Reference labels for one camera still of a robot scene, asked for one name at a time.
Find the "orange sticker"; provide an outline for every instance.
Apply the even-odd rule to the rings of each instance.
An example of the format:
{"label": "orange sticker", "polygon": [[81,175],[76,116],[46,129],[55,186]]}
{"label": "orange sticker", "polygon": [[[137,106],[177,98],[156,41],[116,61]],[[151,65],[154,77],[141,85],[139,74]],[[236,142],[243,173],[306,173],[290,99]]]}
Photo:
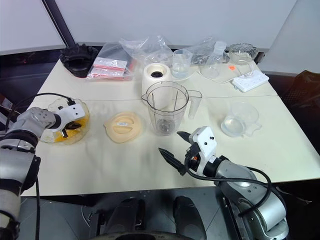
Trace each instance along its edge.
{"label": "orange sticker", "polygon": [[228,66],[228,68],[229,68],[230,70],[232,70],[232,71],[236,69],[236,67],[233,66],[233,65]]}

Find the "measuring jug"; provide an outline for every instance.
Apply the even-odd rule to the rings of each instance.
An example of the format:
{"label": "measuring jug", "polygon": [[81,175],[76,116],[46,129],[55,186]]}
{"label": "measuring jug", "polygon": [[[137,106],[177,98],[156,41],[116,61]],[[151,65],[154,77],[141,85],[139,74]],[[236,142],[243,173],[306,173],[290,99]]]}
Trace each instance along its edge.
{"label": "measuring jug", "polygon": [[262,127],[258,123],[258,119],[259,113],[252,105],[245,102],[235,102],[221,123],[221,130],[230,137],[242,135],[250,137]]}
{"label": "measuring jug", "polygon": [[168,136],[179,127],[189,100],[189,118],[195,117],[202,94],[199,91],[187,90],[173,81],[161,81],[151,85],[141,98],[147,103],[155,132]]}

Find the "white lid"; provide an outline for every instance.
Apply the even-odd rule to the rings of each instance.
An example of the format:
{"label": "white lid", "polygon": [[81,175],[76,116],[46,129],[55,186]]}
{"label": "white lid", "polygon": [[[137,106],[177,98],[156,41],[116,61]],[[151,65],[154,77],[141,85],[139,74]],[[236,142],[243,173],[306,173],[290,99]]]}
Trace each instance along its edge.
{"label": "white lid", "polygon": [[214,44],[213,53],[222,55],[227,47],[227,43],[224,41],[216,41]]}

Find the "white bottle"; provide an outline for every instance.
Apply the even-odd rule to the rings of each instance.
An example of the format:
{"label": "white bottle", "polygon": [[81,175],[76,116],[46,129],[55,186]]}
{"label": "white bottle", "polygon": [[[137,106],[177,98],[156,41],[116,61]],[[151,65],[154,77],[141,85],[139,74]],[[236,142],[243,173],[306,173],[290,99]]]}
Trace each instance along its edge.
{"label": "white bottle", "polygon": [[222,64],[224,51],[227,44],[224,41],[216,41],[211,56],[206,61],[205,65],[200,66],[200,73],[208,78],[215,79],[220,74],[220,67]]}

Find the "white power strip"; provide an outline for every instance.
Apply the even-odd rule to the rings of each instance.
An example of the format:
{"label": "white power strip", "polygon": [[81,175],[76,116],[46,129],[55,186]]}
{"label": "white power strip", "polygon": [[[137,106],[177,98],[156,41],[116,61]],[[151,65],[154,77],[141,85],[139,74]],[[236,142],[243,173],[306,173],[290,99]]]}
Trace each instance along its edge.
{"label": "white power strip", "polygon": [[254,70],[251,77],[238,76],[232,80],[234,88],[240,90],[241,92],[247,92],[254,89],[261,84],[264,84],[269,80],[269,77],[260,72],[259,70]]}

